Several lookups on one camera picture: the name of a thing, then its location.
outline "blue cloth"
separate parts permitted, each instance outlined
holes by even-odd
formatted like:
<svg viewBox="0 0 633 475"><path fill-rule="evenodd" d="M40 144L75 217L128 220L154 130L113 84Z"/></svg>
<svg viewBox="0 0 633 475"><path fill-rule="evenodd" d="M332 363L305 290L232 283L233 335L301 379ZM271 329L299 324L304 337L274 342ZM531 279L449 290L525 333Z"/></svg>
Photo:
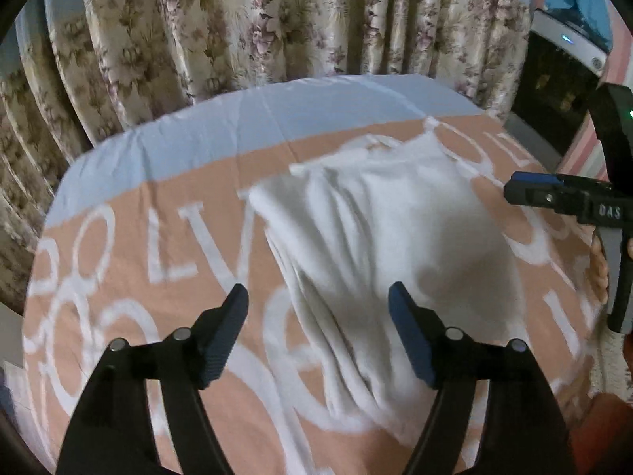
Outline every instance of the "blue cloth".
<svg viewBox="0 0 633 475"><path fill-rule="evenodd" d="M545 0L545 5L549 11L576 10L589 29L603 39L609 51L613 48L613 33L605 0Z"/></svg>

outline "white fabric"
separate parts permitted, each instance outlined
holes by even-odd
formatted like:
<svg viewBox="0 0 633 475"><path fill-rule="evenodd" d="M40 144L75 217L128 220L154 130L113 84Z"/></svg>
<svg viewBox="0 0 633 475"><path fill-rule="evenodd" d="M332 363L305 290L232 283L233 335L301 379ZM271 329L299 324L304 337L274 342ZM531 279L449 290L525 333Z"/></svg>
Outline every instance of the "white fabric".
<svg viewBox="0 0 633 475"><path fill-rule="evenodd" d="M419 437L434 394L415 379L387 310L398 280L477 341L524 337L511 251L432 132L293 166L249 199L333 414L358 407L404 444Z"/></svg>

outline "bedsheet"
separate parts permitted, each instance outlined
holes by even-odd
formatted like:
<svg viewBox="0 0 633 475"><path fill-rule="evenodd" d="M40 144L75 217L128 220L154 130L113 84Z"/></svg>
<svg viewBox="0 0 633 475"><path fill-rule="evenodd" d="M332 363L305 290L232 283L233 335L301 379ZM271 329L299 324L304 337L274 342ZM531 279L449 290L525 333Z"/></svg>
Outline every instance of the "bedsheet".
<svg viewBox="0 0 633 475"><path fill-rule="evenodd" d="M328 412L321 366L246 194L350 142L411 139L430 115L512 249L525 328L546 377L565 412L581 412L599 312L584 277L591 229L504 201L515 169L542 171L534 158L498 121L422 76L299 80L222 95L108 139L64 176L37 249L23 330L35 427L52 462L110 340L159 341L242 282L248 318L225 373L202 393L235 473L401 473L411 445L361 412ZM159 387L149 384L148 393L161 460L179 471ZM472 414L465 466L483 412Z"/></svg>

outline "curtain fold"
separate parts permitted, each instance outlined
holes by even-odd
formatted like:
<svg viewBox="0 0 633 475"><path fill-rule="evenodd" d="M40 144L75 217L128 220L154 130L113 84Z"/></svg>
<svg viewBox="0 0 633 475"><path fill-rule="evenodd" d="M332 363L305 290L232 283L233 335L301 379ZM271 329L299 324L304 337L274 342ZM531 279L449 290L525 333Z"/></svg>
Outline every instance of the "curtain fold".
<svg viewBox="0 0 633 475"><path fill-rule="evenodd" d="M29 0L0 46L3 244L28 264L83 152L227 91L420 73L504 119L529 26L529 0Z"/></svg>

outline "hand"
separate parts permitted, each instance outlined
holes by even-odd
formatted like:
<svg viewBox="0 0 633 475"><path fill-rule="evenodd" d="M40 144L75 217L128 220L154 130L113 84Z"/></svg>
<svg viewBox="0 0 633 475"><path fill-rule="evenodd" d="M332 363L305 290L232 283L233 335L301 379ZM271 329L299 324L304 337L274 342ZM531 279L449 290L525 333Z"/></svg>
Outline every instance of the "hand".
<svg viewBox="0 0 633 475"><path fill-rule="evenodd" d="M633 239L629 240L627 249L629 256L633 259ZM593 240L591 241L589 254L589 282L598 301L602 304L607 303L609 299L609 265L606 263L602 242L596 232L594 232Z"/></svg>

